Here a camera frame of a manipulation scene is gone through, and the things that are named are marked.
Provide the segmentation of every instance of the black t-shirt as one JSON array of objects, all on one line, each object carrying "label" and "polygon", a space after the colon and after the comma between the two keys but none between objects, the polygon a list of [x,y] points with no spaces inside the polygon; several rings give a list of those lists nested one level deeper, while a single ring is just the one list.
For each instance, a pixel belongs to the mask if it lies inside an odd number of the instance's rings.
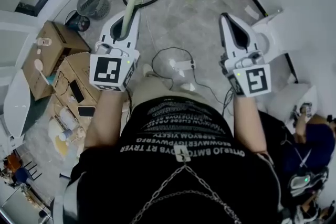
[{"label": "black t-shirt", "polygon": [[216,110],[187,98],[138,105],[118,144],[84,151],[72,180],[83,172],[80,223],[277,222],[270,166]]}]

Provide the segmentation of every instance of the person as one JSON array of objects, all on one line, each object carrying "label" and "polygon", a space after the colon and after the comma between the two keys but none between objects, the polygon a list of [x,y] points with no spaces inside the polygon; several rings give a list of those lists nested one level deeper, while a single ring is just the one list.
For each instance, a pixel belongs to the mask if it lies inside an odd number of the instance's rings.
[{"label": "person", "polygon": [[307,107],[303,106],[300,112],[293,139],[288,139],[291,143],[285,144],[283,148],[283,171],[293,174],[304,166],[318,173],[331,160],[335,148],[336,123],[328,123],[319,115],[314,115],[306,123]]},{"label": "person", "polygon": [[280,191],[253,98],[234,97],[234,137],[200,95],[149,65],[120,135],[123,94],[102,91],[71,173],[79,223],[277,223]]}]

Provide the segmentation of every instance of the sneaker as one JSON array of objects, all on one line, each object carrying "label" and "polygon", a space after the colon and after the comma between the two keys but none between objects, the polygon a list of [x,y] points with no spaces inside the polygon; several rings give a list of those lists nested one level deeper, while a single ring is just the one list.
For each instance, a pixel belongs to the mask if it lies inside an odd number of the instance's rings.
[{"label": "sneaker", "polygon": [[148,63],[145,63],[143,66],[142,66],[142,75],[144,77],[147,77],[148,76],[148,73],[154,73],[154,70],[153,68],[148,64]]}]

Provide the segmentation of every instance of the silver chain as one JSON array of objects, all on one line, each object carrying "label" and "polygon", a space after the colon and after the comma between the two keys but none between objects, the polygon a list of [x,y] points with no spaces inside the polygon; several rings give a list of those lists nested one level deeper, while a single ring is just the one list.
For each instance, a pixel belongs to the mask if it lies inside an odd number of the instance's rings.
[{"label": "silver chain", "polygon": [[[165,196],[162,196],[160,198],[158,198],[160,192],[167,186],[167,184],[177,175],[179,174],[182,170],[187,170],[190,174],[192,174],[194,177],[196,177],[198,179],[198,182],[200,182],[203,187],[205,187],[207,190],[210,191],[210,193],[212,195],[209,195],[209,194],[205,194],[205,193],[202,193],[200,191],[197,191],[197,190],[184,190],[184,191],[178,191],[176,193],[172,193],[172,194],[168,194],[168,195],[165,195]],[[219,195],[217,193],[215,193],[214,191],[212,191],[212,189],[210,188],[210,186],[202,179],[200,178],[194,170],[191,169],[191,167],[187,166],[186,163],[184,163],[183,166],[181,166],[180,168],[176,169],[171,175],[169,178],[167,178],[160,186],[160,188],[155,191],[152,195],[152,198],[145,203],[144,207],[137,213],[137,215],[133,218],[133,220],[131,221],[131,224],[134,224],[134,223],[137,223],[143,216],[143,213],[153,204],[159,202],[159,201],[162,201],[164,199],[167,199],[167,198],[171,198],[171,197],[174,197],[174,196],[178,196],[178,195],[183,195],[183,194],[198,194],[198,195],[201,195],[201,196],[204,196],[206,198],[209,198],[215,202],[218,202],[219,204],[221,204],[224,208],[224,211],[228,214],[228,216],[230,216],[233,220],[234,220],[234,223],[235,224],[242,224],[240,219],[237,217],[237,215],[235,214],[235,212],[231,209],[230,206],[228,206],[226,203],[224,203]]]}]

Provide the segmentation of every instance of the shoe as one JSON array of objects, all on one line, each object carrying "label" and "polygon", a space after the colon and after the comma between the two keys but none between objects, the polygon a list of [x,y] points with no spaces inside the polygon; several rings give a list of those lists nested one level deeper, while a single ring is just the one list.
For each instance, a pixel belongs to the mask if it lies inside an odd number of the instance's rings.
[{"label": "shoe", "polygon": [[196,90],[195,86],[192,83],[182,84],[180,86],[180,88],[182,88],[184,90],[187,90],[187,91],[190,91],[190,92],[194,92]]},{"label": "shoe", "polygon": [[147,77],[148,76],[148,73],[154,73],[154,70],[153,68],[148,64],[148,63],[145,63],[143,66],[142,66],[142,75],[144,77]]}]

